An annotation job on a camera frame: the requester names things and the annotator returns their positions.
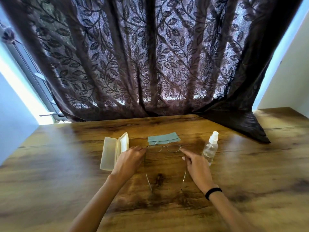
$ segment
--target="curtain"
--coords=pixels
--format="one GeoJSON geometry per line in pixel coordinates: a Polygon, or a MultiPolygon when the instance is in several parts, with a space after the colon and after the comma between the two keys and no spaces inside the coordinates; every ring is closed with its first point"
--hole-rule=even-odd
{"type": "Polygon", "coordinates": [[[197,113],[269,143],[252,105],[301,0],[1,0],[74,121],[197,113]]]}

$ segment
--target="wall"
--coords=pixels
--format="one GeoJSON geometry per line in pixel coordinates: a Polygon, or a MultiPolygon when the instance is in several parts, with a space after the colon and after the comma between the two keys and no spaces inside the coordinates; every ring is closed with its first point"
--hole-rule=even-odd
{"type": "Polygon", "coordinates": [[[289,39],[292,39],[291,44],[285,53],[284,44],[282,46],[282,41],[280,42],[272,62],[268,67],[268,72],[265,75],[265,80],[263,81],[253,109],[255,107],[258,109],[291,107],[309,117],[308,9],[309,0],[304,0],[291,26],[284,35],[288,39],[282,39],[285,46],[288,44],[289,39]],[[278,64],[277,68],[276,65],[274,66],[272,64],[274,60],[278,64]]]}
{"type": "Polygon", "coordinates": [[[39,126],[0,73],[0,165],[39,126]]]}

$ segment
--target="wooden table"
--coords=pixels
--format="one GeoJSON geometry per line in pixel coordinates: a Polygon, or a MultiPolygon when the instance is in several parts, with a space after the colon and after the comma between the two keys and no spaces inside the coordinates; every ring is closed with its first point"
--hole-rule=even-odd
{"type": "MultiPolygon", "coordinates": [[[[105,136],[128,132],[130,146],[145,147],[148,136],[174,131],[197,153],[212,131],[219,132],[213,178],[255,225],[307,231],[309,120],[290,109],[256,114],[272,144],[196,115],[40,126],[0,167],[0,231],[64,231],[106,180],[108,172],[99,169],[105,136]]],[[[180,153],[147,158],[98,231],[228,231],[191,179],[182,185],[180,153]]]]}

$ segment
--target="spray bottle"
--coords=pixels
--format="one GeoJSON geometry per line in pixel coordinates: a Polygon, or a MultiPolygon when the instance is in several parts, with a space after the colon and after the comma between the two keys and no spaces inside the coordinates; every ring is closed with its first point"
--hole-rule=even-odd
{"type": "Polygon", "coordinates": [[[211,137],[209,138],[208,143],[205,143],[205,147],[203,149],[202,155],[205,159],[207,159],[209,166],[211,165],[212,161],[214,160],[214,155],[218,150],[218,132],[214,131],[211,137]]]}

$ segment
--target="woman's right hand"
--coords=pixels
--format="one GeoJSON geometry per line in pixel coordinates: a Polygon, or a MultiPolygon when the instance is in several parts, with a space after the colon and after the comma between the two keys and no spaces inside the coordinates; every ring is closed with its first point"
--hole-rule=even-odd
{"type": "Polygon", "coordinates": [[[187,161],[188,171],[194,183],[204,195],[211,188],[218,187],[212,180],[208,161],[203,156],[197,155],[184,148],[180,148],[180,151],[186,155],[185,159],[187,161]]]}

